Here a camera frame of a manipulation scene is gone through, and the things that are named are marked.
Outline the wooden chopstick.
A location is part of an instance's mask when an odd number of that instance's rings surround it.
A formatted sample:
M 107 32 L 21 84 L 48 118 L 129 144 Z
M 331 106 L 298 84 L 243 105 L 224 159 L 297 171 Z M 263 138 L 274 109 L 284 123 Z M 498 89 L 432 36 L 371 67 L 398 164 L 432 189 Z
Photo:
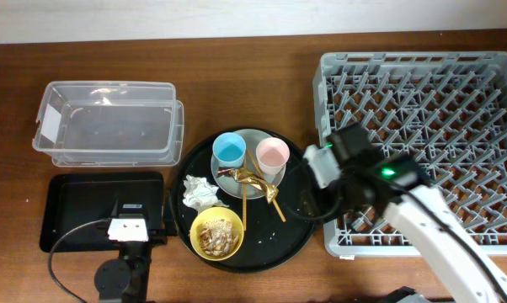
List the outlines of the wooden chopstick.
M 244 160 L 243 160 L 243 168 L 247 169 L 247 165 L 248 165 L 248 160 L 247 160 L 247 158 L 245 156 Z M 242 222 L 243 222 L 243 230 L 246 231 L 247 230 L 247 202 L 248 202 L 248 199 L 247 199 L 247 184 L 242 183 L 242 187 L 243 187 L 243 214 L 242 214 Z
M 259 178 L 264 182 L 264 186 L 266 187 L 266 189 L 264 189 L 264 193 L 265 193 L 265 198 L 267 199 L 268 203 L 269 204 L 272 204 L 274 207 L 275 207 L 275 210 L 276 212 L 278 213 L 280 219 L 282 220 L 282 222 L 286 222 L 286 217 L 284 216 L 282 210 L 280 209 L 280 206 L 277 202 L 277 200 L 275 199 L 277 193 L 275 192 L 275 190 L 273 190 L 271 188 L 271 186 L 269 186 L 268 182 L 265 180 L 264 178 L 264 175 L 263 173 L 261 172 L 260 170 L 260 167 L 257 163 L 257 161 L 254 159 L 252 153 L 250 152 L 250 150 L 246 150 L 246 155 L 248 156 L 248 160 L 253 164 L 256 172 L 258 173 L 259 175 Z

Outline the gold snack wrapper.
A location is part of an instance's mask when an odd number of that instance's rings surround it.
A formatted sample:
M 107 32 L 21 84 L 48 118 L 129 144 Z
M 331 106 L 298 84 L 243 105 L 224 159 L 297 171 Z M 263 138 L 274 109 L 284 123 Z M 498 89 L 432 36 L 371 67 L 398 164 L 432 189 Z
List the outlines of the gold snack wrapper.
M 246 168 L 219 169 L 217 176 L 229 177 L 232 178 L 237 183 L 251 185 L 252 187 L 260 190 L 264 194 L 269 204 L 275 201 L 275 198 L 279 192 L 279 190 L 275 185 L 262 179 L 255 173 L 250 172 Z

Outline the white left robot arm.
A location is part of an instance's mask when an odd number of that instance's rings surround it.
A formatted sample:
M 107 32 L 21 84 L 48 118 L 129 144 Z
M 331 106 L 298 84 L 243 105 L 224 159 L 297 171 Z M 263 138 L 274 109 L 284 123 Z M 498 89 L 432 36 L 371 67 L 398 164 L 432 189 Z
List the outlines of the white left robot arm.
M 164 208 L 158 202 L 115 203 L 107 237 L 118 247 L 119 255 L 101 264 L 94 275 L 99 302 L 147 300 L 152 250 L 177 234 L 174 228 L 166 230 L 164 222 Z

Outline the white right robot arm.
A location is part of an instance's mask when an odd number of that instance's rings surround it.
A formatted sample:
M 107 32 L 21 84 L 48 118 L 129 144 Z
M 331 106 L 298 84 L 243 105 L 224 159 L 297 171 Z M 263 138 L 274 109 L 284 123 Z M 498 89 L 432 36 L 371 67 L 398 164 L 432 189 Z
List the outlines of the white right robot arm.
M 507 302 L 507 275 L 449 210 L 441 191 L 408 153 L 385 157 L 367 131 L 352 124 L 308 146 L 315 178 L 304 221 L 328 222 L 370 205 L 418 250 L 457 302 Z

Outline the yellow bowl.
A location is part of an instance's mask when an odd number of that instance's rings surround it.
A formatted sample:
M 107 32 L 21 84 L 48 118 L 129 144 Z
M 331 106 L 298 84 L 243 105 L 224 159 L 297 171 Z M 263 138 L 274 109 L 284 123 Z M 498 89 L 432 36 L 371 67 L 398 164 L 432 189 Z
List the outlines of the yellow bowl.
M 244 239 L 243 222 L 228 208 L 212 207 L 194 219 L 189 237 L 193 249 L 203 259 L 222 261 L 241 247 Z

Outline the white napkin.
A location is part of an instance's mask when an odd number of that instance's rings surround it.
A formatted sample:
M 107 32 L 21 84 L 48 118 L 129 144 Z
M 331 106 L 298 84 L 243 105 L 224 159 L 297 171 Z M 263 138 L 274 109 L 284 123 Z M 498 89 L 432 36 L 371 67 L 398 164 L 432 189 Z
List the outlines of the white napkin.
M 216 195 L 219 187 L 209 183 L 206 178 L 187 175 L 183 184 L 183 204 L 198 213 L 212 207 L 228 207 Z

